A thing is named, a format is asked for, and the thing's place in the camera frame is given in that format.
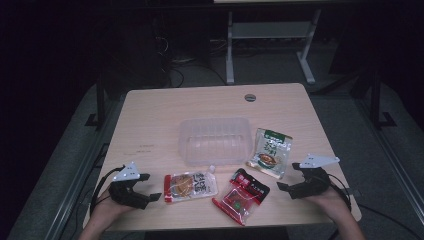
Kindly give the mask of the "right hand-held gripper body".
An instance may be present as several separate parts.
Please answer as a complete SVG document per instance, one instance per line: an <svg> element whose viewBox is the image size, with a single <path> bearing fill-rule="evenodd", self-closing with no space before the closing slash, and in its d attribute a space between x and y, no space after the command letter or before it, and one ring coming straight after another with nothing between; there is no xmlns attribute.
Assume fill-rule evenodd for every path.
<svg viewBox="0 0 424 240"><path fill-rule="evenodd" d="M325 192L331 184L328 173L324 166L338 163L338 157L328 157L308 154L300 162L300 171L304 181L289 187L289 195L292 199L301 199L309 196L320 195Z"/></svg>

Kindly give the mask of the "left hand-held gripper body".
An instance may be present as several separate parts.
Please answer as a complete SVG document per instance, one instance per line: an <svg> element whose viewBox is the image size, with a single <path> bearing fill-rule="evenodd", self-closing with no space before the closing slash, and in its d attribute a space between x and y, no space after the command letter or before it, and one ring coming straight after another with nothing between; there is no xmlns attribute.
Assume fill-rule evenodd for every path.
<svg viewBox="0 0 424 240"><path fill-rule="evenodd" d="M137 209L145 209L149 203L148 196L135 192L139 172L136 164L131 162L124 166L112 179L109 187L111 198L118 204Z"/></svg>

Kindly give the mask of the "green and white sauce packet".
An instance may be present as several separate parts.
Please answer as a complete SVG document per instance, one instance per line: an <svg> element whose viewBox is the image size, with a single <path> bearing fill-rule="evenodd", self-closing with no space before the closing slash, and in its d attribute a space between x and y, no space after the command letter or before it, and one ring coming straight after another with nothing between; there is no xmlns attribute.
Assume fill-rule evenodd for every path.
<svg viewBox="0 0 424 240"><path fill-rule="evenodd" d="M282 179L292 147L291 136L258 128L253 156L246 165L276 179Z"/></svg>

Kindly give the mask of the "white and orange snack packet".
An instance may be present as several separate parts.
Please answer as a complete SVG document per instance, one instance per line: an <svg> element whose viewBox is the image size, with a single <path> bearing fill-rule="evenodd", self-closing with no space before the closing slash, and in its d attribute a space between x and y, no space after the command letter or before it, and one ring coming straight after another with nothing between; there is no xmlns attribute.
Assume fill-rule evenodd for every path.
<svg viewBox="0 0 424 240"><path fill-rule="evenodd" d="M176 203L217 195L218 186L214 173L215 167L211 165L206 171L166 175L164 201Z"/></svg>

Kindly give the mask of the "red and black snack packet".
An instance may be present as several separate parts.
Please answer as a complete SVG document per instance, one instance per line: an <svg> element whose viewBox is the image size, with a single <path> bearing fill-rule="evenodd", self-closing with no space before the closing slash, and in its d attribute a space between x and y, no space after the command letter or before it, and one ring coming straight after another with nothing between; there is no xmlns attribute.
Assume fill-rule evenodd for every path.
<svg viewBox="0 0 424 240"><path fill-rule="evenodd" d="M245 226L247 219L268 196L270 188L245 169L239 168L230 178L226 191L212 203L236 223Z"/></svg>

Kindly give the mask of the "clear plastic container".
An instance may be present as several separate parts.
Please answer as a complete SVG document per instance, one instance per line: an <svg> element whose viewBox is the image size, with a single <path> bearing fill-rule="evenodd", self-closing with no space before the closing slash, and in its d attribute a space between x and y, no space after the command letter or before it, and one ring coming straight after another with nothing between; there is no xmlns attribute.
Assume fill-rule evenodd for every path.
<svg viewBox="0 0 424 240"><path fill-rule="evenodd" d="M250 122L242 117L184 120L178 146L189 166L242 164L253 149Z"/></svg>

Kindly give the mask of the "person's left hand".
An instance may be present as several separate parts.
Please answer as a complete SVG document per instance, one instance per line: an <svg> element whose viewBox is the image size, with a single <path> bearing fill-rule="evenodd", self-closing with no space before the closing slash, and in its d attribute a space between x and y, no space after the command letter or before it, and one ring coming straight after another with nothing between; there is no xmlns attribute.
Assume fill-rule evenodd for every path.
<svg viewBox="0 0 424 240"><path fill-rule="evenodd" d="M90 217L90 224L96 227L108 228L123 214L132 211L133 208L116 203L105 190L96 201L95 208Z"/></svg>

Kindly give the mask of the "person's right hand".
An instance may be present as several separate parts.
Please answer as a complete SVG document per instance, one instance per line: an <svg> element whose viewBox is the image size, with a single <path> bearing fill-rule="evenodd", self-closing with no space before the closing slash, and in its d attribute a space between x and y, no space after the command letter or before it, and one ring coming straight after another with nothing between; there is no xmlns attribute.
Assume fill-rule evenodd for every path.
<svg viewBox="0 0 424 240"><path fill-rule="evenodd" d="M306 200L316 204L331 220L335 222L346 220L350 215L350 210L348 209L345 201L333 188L328 188L320 195L306 197Z"/></svg>

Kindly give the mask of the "black metal stand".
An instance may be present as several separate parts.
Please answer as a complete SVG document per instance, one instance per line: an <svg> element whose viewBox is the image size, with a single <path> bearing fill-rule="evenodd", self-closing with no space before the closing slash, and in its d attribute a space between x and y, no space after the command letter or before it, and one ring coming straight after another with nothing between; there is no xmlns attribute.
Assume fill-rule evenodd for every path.
<svg viewBox="0 0 424 240"><path fill-rule="evenodd" d="M95 113L89 115L85 125L95 127L100 130L105 122L105 88L102 81L102 75L96 79L96 109Z"/></svg>
<svg viewBox="0 0 424 240"><path fill-rule="evenodd" d="M381 80L377 70L372 73L370 120L377 130L383 127L395 127L396 123L388 112L380 111Z"/></svg>

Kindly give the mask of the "grey metal rail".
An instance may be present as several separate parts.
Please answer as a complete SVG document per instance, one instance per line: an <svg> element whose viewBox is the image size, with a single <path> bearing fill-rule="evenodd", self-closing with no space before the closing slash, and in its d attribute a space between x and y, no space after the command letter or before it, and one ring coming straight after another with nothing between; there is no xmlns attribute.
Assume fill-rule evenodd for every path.
<svg viewBox="0 0 424 240"><path fill-rule="evenodd" d="M86 125L95 107L91 102L78 107L46 167L47 182L51 184L47 193L51 196L52 219L42 240L60 240L101 149L112 138L122 102L106 102L106 118L101 127Z"/></svg>
<svg viewBox="0 0 424 240"><path fill-rule="evenodd" d="M363 100L355 100L360 114L364 118L371 132L377 139L377 142L384 152L386 159L394 171L401 188L409 200L414 212L424 225L424 196L419 192L411 177L401 163L401 158L395 153L395 149L390 145L389 140L384 135L383 130L387 127L396 127L397 124L388 112L383 112L383 120L377 119L374 122L372 111Z"/></svg>

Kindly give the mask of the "white metal table frame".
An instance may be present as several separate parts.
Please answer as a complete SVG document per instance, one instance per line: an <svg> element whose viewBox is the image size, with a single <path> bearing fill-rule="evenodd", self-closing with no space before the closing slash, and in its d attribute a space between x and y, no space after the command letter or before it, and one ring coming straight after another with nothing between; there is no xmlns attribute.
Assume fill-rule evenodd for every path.
<svg viewBox="0 0 424 240"><path fill-rule="evenodd" d="M234 22L233 14L228 14L226 80L235 83L233 66L233 41L244 39L303 39L303 49L296 53L301 70L308 84L314 84L315 78L307 57L311 48L321 10L317 9L310 21L290 22Z"/></svg>

